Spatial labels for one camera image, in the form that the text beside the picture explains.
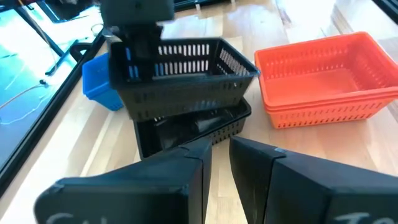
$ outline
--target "blue plastic bin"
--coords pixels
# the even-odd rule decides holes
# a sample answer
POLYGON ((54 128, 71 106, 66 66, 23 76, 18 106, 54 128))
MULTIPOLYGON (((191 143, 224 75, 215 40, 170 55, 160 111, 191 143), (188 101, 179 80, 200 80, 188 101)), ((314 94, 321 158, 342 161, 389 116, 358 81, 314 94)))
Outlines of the blue plastic bin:
POLYGON ((123 103, 116 90, 109 87, 108 53, 83 65, 83 93, 111 111, 119 110, 123 103))

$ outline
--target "light wood surface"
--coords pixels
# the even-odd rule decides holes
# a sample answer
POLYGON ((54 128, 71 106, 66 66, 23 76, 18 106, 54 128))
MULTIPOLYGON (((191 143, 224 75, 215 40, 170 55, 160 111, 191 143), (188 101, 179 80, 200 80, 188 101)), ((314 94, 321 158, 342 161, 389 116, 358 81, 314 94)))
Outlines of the light wood surface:
MULTIPOLYGON (((398 61, 398 27, 371 0, 237 0, 179 12, 164 38, 223 36, 250 60, 254 51, 364 30, 398 61)), ((99 54, 106 51, 103 47, 99 54)), ((398 174, 398 103, 367 121, 276 130, 258 81, 245 94, 252 107, 242 137, 296 152, 398 174)), ((213 147, 206 223, 246 223, 233 182, 228 141, 213 147)), ((82 95, 81 81, 0 200, 1 223, 35 223, 36 197, 57 179, 102 174, 139 161, 126 110, 109 112, 82 95)))

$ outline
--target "black plastic basket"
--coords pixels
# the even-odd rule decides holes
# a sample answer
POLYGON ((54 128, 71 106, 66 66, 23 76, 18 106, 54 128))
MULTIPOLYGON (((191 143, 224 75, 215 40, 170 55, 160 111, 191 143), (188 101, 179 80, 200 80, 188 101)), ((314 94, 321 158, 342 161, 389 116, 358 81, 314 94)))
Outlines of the black plastic basket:
POLYGON ((251 114, 251 107, 247 101, 242 98, 237 106, 217 109, 212 111, 201 111, 169 118, 153 119, 150 121, 134 122, 138 150, 141 159, 145 159, 162 150, 172 149, 175 146, 185 144, 196 139, 206 137, 210 138, 213 144, 217 144, 229 137, 242 131, 246 117, 251 114), (209 127, 199 128, 199 120, 205 118, 218 118, 209 114, 218 113, 225 116, 220 122, 213 123, 209 127), (169 122, 168 125, 159 128, 160 125, 169 122))
POLYGON ((221 38, 162 40, 153 63, 111 45, 109 79, 130 118, 145 121, 238 104, 258 69, 221 38), (142 81, 140 71, 154 71, 142 81))

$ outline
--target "wooden tabletop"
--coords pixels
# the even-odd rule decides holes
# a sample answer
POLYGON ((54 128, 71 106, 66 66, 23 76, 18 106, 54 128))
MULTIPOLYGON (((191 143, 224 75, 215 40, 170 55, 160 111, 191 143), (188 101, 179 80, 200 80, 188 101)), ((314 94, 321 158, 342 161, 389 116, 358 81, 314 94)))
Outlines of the wooden tabletop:
MULTIPOLYGON (((325 36, 369 32, 398 61, 398 27, 371 0, 237 0, 179 12, 164 38, 222 36, 247 58, 254 51, 325 36)), ((245 94, 252 107, 242 137, 386 174, 398 174, 398 103, 364 121, 272 128, 259 84, 245 94)), ((213 147, 206 223, 246 223, 231 175, 228 141, 213 147)), ((35 223, 37 196, 62 177, 103 174, 139 161, 126 110, 109 112, 76 85, 43 138, 0 199, 1 223, 35 223)))

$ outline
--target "basket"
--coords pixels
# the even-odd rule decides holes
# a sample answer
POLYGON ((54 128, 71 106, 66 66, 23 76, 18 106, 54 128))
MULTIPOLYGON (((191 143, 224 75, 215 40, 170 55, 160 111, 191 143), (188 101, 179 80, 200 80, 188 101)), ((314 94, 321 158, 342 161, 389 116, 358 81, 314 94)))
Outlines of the basket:
POLYGON ((250 114, 251 107, 243 98, 237 106, 229 108, 134 122, 140 157, 144 159, 202 137, 217 144, 240 133, 250 114))
POLYGON ((275 128, 366 119, 398 98, 398 66, 365 32, 255 53, 275 128))
POLYGON ((124 43, 111 46, 111 86, 135 121, 236 105, 259 73, 220 38, 162 40, 158 50, 143 67, 124 43), (144 82, 148 66, 153 77, 144 82))
POLYGON ((108 54, 103 54, 83 65, 83 93, 111 111, 123 107, 116 90, 109 87, 108 54))

